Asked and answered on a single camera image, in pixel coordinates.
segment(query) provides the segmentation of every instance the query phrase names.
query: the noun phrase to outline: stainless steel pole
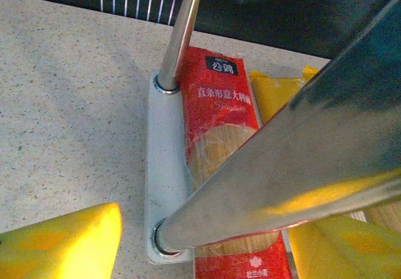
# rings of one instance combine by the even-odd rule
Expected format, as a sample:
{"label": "stainless steel pole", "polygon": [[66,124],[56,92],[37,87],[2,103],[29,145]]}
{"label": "stainless steel pole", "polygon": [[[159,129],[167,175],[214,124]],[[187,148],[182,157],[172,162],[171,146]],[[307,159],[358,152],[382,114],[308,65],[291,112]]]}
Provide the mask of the stainless steel pole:
{"label": "stainless steel pole", "polygon": [[183,0],[173,33],[165,52],[156,84],[166,93],[174,93],[178,89],[177,77],[182,58],[188,48],[190,36],[194,30],[199,0]]}
{"label": "stainless steel pole", "polygon": [[400,196],[400,20],[401,0],[391,0],[162,223],[159,246],[183,250]]}

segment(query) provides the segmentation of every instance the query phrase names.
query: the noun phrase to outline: black logo label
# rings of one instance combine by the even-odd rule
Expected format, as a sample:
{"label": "black logo label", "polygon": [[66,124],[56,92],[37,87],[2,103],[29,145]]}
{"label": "black logo label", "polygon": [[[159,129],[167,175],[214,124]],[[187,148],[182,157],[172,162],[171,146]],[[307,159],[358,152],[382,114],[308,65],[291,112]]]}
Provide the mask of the black logo label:
{"label": "black logo label", "polygon": [[213,56],[207,56],[206,67],[209,70],[238,75],[237,65],[223,58],[215,58]]}

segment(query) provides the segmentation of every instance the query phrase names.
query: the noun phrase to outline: white mounting plate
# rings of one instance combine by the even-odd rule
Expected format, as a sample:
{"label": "white mounting plate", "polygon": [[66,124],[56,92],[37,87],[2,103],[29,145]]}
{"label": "white mounting plate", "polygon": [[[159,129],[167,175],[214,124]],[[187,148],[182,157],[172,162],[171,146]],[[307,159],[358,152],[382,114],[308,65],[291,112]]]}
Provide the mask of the white mounting plate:
{"label": "white mounting plate", "polygon": [[160,256],[152,245],[152,231],[190,196],[189,173],[185,164],[184,119],[181,93],[160,93],[149,78],[145,236],[151,263],[178,263],[194,260],[193,250],[173,258]]}

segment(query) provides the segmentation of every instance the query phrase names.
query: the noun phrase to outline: yellow object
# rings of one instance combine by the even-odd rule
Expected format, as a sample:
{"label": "yellow object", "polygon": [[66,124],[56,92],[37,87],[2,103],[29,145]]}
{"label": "yellow object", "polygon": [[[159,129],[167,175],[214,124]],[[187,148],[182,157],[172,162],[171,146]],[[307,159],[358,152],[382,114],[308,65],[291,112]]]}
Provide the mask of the yellow object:
{"label": "yellow object", "polygon": [[[310,80],[318,71],[305,67],[303,76]],[[263,122],[267,122],[300,89],[297,80],[274,80],[251,73],[254,93]],[[401,169],[341,182],[308,192],[280,207],[256,213],[285,214],[326,204],[368,186],[399,176]],[[374,224],[346,216],[335,216],[290,228],[289,241],[299,279],[401,278],[401,235]]]}
{"label": "yellow object", "polygon": [[258,102],[262,122],[267,122],[316,74],[317,69],[306,66],[301,78],[272,78],[252,71],[249,74]]}
{"label": "yellow object", "polygon": [[0,279],[109,279],[121,232],[106,203],[0,234]]}
{"label": "yellow object", "polygon": [[299,279],[401,278],[401,235],[346,216],[288,230]]}

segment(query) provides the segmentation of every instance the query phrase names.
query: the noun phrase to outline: white countertop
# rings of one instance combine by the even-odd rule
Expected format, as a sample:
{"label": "white countertop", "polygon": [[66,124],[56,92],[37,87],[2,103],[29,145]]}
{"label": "white countertop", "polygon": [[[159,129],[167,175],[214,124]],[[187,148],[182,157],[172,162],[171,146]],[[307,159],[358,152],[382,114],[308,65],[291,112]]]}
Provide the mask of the white countertop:
{"label": "white countertop", "polygon": [[[143,240],[148,76],[172,28],[40,0],[0,0],[0,232],[107,201],[123,236],[112,278],[192,278]],[[300,76],[328,60],[194,33],[247,70]]]}

